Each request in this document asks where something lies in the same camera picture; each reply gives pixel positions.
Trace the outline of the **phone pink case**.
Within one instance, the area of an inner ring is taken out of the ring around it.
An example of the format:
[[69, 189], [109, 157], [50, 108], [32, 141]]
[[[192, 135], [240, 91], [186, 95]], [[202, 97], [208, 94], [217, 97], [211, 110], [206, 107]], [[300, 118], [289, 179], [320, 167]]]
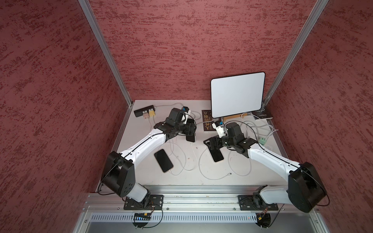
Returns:
[[157, 151], [154, 154], [154, 157], [157, 163], [159, 164], [161, 170], [163, 171], [163, 173], [166, 173], [173, 168], [172, 161], [170, 160], [169, 156], [163, 149]]
[[215, 163], [224, 160], [224, 157], [220, 151], [220, 149], [209, 149], [211, 157]]

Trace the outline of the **phone teal case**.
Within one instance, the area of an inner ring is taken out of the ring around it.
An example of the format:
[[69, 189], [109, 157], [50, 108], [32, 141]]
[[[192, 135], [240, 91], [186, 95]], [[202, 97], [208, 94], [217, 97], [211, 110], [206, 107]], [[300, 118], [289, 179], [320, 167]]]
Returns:
[[188, 142], [195, 142], [195, 129], [189, 129], [188, 132], [186, 133], [186, 140]]

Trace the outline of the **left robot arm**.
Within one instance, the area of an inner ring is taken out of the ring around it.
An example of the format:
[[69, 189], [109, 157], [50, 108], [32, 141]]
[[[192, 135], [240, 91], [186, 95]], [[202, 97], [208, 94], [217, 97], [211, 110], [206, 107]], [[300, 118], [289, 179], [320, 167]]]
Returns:
[[99, 187], [104, 184], [119, 197], [130, 198], [147, 207], [151, 194], [136, 182], [135, 170], [148, 155], [177, 136], [185, 136], [189, 142], [195, 141], [197, 124], [190, 113], [186, 106], [173, 108], [166, 120], [155, 124], [138, 143], [122, 152], [111, 152], [106, 159]]

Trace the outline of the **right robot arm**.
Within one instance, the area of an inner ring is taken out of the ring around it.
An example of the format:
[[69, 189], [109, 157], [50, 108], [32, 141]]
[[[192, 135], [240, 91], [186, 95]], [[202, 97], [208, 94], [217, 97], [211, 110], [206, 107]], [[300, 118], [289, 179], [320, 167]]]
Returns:
[[287, 182], [286, 185], [265, 185], [257, 189], [252, 197], [256, 209], [267, 208], [271, 204], [292, 204], [298, 210], [308, 213], [323, 198], [328, 197], [321, 178], [311, 163], [301, 164], [266, 149], [256, 138], [246, 137], [237, 121], [226, 125], [215, 124], [214, 127], [217, 136], [206, 139], [204, 144], [215, 162], [223, 159], [221, 148], [230, 148], [263, 164]]

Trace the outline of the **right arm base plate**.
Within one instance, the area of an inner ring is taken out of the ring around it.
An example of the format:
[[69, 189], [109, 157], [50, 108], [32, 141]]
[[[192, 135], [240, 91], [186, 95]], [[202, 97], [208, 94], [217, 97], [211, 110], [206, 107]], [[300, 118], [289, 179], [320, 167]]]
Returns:
[[276, 203], [266, 204], [259, 197], [254, 195], [238, 195], [238, 202], [241, 211], [277, 211]]

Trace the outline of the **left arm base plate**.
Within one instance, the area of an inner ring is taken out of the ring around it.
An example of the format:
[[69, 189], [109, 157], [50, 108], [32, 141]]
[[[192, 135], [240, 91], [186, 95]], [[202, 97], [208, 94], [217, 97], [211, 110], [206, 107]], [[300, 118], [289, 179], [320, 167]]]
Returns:
[[164, 202], [163, 195], [153, 195], [145, 197], [141, 202], [136, 202], [134, 199], [126, 198], [124, 200], [124, 210], [162, 210]]

